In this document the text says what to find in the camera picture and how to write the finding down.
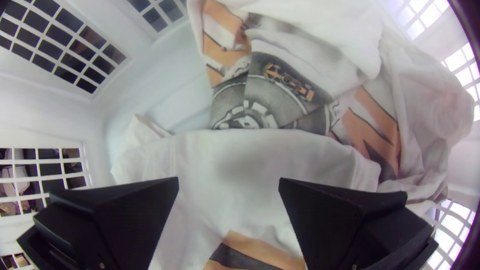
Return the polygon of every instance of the black plastic part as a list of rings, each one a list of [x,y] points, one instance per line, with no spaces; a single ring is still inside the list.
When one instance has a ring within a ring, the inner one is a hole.
[[[178,191],[177,177],[52,191],[17,241],[40,270],[147,270]]]
[[[406,192],[285,178],[278,189],[308,269],[420,269],[435,251],[433,228],[405,208]]]

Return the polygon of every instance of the white plastic laundry basket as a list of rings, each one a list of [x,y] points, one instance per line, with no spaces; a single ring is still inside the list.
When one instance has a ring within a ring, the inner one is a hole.
[[[447,0],[377,3],[392,28],[457,75],[477,102],[475,121],[480,120],[479,69]],[[114,185],[110,167],[122,154],[134,114],[173,133],[207,129],[213,93],[186,0],[8,5],[0,19],[0,184],[13,193],[2,191],[0,205],[18,211],[0,216],[0,264],[33,269],[15,241],[48,205],[52,185]],[[427,269],[450,268],[473,222],[480,197],[479,123],[452,150],[451,201],[433,205],[424,217],[439,228],[440,243]],[[31,194],[22,193],[25,186]]]

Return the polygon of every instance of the clothing pile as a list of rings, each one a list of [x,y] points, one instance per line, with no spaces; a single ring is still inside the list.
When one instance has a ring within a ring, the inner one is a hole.
[[[406,191],[419,215],[446,198],[448,156],[472,127],[473,100],[370,1],[187,7],[214,90],[213,130],[171,136],[137,116],[112,169],[119,184],[179,177],[153,268],[304,269],[281,177]]]

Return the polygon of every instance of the orange stripe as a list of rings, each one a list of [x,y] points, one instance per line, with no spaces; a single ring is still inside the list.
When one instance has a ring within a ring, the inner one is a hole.
[[[386,137],[395,144],[397,138],[400,136],[398,132],[398,125],[390,115],[388,115],[379,105],[372,99],[365,88],[360,87],[356,93],[355,98],[368,111],[370,116],[375,120],[380,130]]]
[[[397,159],[397,146],[393,146],[384,140],[372,129],[363,119],[356,116],[351,110],[347,110],[341,119],[346,128],[352,146],[357,149],[365,158],[371,160],[365,146],[367,142],[375,151],[390,164],[393,172],[398,176],[399,160]]]
[[[228,232],[223,243],[253,259],[284,270],[304,270],[302,259],[290,256],[263,241],[248,238],[240,233]]]
[[[210,79],[210,85],[212,87],[215,87],[217,85],[219,85],[222,80],[224,79],[224,77],[216,72],[215,70],[213,70],[211,67],[209,66],[206,66],[206,74],[208,75],[208,78]]]
[[[237,270],[236,268],[230,268],[230,267],[225,267],[221,265],[220,263],[209,259],[205,266],[203,267],[203,270]]]
[[[203,53],[219,64],[231,68],[240,58],[250,55],[250,50],[225,51],[212,38],[203,34]]]
[[[210,16],[220,26],[236,36],[244,22],[233,15],[228,8],[214,0],[207,0],[203,5],[203,14]]]

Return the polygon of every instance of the black stripe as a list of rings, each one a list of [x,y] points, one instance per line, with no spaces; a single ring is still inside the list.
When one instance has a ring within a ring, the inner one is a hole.
[[[206,64],[207,67],[211,68],[214,72],[220,74],[222,77],[225,76],[224,74],[222,74],[218,69],[214,68],[213,66],[211,66],[210,64]]]
[[[235,269],[281,270],[278,267],[266,264],[262,261],[238,252],[224,243],[221,243],[218,246],[215,252],[211,255],[210,260],[215,261],[224,267]]]
[[[365,140],[363,140],[365,144],[366,151],[368,152],[368,156],[370,156],[370,160],[378,163],[380,165],[380,175],[378,177],[379,184],[385,182],[386,180],[397,180],[397,175],[395,174],[392,165],[385,160],[375,149],[368,144]]]
[[[335,134],[335,132],[333,130],[330,130],[330,132],[339,143],[342,143],[342,140],[337,136],[337,134]]]
[[[360,115],[356,114],[352,108],[348,108],[350,110],[350,112],[358,117],[360,120],[362,120],[363,122],[365,122],[368,126],[370,126],[370,128],[375,131],[375,133],[378,134],[378,136],[380,136],[380,138],[384,139],[388,144],[390,144],[391,146],[394,146],[394,144],[389,140],[389,138],[387,138],[387,136],[385,136],[384,134],[380,133],[376,128],[374,128],[374,126],[372,126],[367,120],[363,119]]]
[[[205,32],[205,30],[203,31],[203,34],[205,34],[205,36],[209,37],[213,41],[213,43],[215,43],[218,47],[223,48],[223,46],[220,45],[220,43],[218,43],[211,35],[209,35],[207,32]]]
[[[393,116],[391,116],[388,111],[386,111],[382,106],[380,106],[380,104],[375,100],[375,98],[367,91],[367,89],[365,88],[365,86],[363,87],[363,89],[365,90],[365,92],[367,93],[367,95],[370,96],[371,100],[373,100],[373,102],[375,102],[375,103],[380,107],[380,109],[381,109],[386,115],[388,115],[388,116],[396,123],[396,125],[398,126],[398,125],[399,125],[399,122],[397,121],[397,119],[395,119]]]

